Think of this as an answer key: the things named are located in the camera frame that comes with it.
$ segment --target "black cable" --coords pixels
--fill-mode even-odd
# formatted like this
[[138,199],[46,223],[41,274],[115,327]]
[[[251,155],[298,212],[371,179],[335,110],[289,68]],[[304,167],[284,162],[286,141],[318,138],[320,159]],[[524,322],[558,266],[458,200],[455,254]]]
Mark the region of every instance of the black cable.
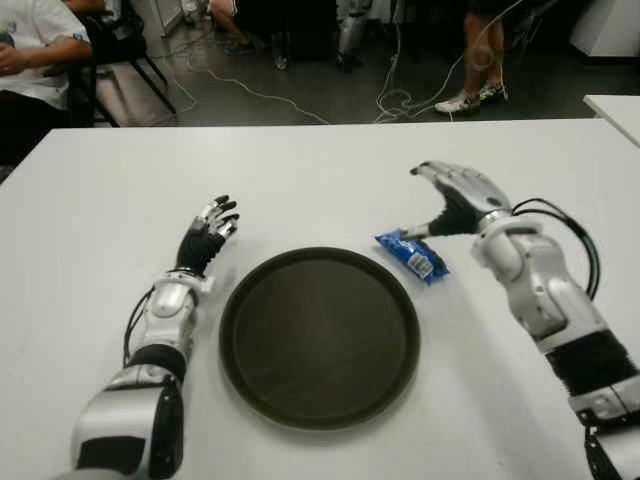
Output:
[[133,311],[129,316],[129,321],[127,322],[127,328],[125,329],[124,339],[123,339],[123,353],[122,353],[123,368],[127,366],[127,362],[129,361],[129,357],[130,357],[129,342],[131,340],[131,334],[133,333],[133,330],[136,328],[136,325],[138,325],[140,318],[142,318],[142,315],[144,313],[144,308],[146,307],[147,302],[149,301],[149,298],[151,298],[151,294],[153,293],[154,290],[155,290],[155,287],[151,287],[149,290],[147,290],[147,292],[140,298],[140,300],[138,300],[138,303],[133,308]]
[[[539,208],[526,208],[522,209],[523,206],[528,205],[530,203],[542,203],[553,210],[555,212],[549,210],[543,210]],[[589,260],[589,280],[587,282],[587,287],[585,288],[587,295],[591,300],[593,300],[598,292],[598,288],[600,286],[600,256],[598,254],[598,250],[593,242],[591,236],[587,233],[587,231],[576,222],[569,214],[567,214],[564,210],[554,205],[553,203],[545,200],[543,198],[530,198],[523,202],[518,203],[515,207],[513,207],[514,215],[524,215],[527,213],[539,214],[539,215],[547,215],[549,217],[555,218],[556,220],[564,223],[564,225],[569,228],[574,235],[580,240],[582,243],[585,252],[587,254]]]

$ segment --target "white sneaker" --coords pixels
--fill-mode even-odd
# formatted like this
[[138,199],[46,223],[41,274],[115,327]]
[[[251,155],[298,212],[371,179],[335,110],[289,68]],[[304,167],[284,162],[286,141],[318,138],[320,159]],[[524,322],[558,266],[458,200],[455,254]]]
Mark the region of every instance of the white sneaker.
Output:
[[435,109],[439,113],[471,113],[480,106],[480,98],[473,100],[462,90],[458,95],[444,102],[436,103]]
[[504,84],[499,85],[489,85],[485,83],[484,87],[480,89],[478,92],[478,96],[480,97],[480,103],[485,102],[493,102],[494,100],[499,100],[500,96],[502,96],[505,100],[509,100],[509,94],[507,93],[507,87]]

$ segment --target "concrete floor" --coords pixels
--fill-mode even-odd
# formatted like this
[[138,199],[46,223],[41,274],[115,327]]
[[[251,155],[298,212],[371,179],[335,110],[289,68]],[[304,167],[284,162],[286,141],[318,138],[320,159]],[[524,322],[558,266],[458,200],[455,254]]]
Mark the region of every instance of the concrete floor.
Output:
[[[391,55],[382,41],[374,39],[365,44],[361,52],[364,65],[350,75],[337,71],[331,62],[293,63],[288,70],[279,71],[267,50],[256,56],[226,57],[222,47],[215,44],[207,20],[194,27],[180,25],[168,39],[162,39],[148,2],[137,0],[134,4],[146,20],[149,54],[167,75],[167,95],[179,114],[171,115],[129,65],[118,65],[112,75],[100,80],[98,91],[121,126],[319,123],[290,104],[250,95],[237,84],[215,80],[211,73],[235,78],[261,94],[287,97],[332,124],[371,123],[379,115],[375,100]],[[437,53],[425,52],[416,63],[406,57],[401,56],[396,86],[411,92],[417,101],[430,98],[443,84],[450,64]],[[146,70],[156,78],[150,69]],[[462,76],[460,65],[441,98],[461,88]],[[592,111],[582,103],[587,93],[640,95],[637,67],[585,64],[569,48],[553,53],[532,49],[524,56],[508,56],[505,82],[511,92],[508,103],[483,106],[471,117],[454,120],[590,117]],[[450,119],[430,111],[414,121]]]

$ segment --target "plastic bag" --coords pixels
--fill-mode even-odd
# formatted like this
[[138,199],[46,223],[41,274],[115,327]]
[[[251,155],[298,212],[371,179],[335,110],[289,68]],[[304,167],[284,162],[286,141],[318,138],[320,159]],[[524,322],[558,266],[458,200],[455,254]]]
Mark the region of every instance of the plastic bag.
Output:
[[449,273],[444,260],[422,240],[401,240],[400,230],[378,235],[375,239],[429,285]]

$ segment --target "sitting person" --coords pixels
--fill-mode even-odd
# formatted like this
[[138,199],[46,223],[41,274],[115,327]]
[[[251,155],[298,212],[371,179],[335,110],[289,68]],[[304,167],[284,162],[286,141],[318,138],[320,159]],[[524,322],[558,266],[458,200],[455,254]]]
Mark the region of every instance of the sitting person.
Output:
[[105,0],[64,0],[64,3],[75,14],[100,13],[107,8]]
[[67,75],[46,71],[91,54],[84,27],[60,0],[0,2],[0,165],[16,165],[49,130],[70,126]]
[[470,0],[464,20],[467,39],[463,90],[453,98],[437,103],[439,113],[471,113],[480,104],[503,98],[507,90],[502,78],[504,31],[502,20],[491,23],[512,2],[507,0]]
[[253,23],[257,0],[209,0],[208,10],[216,24],[229,32],[235,42],[225,48],[227,55],[248,55],[256,53],[249,36],[238,25]]

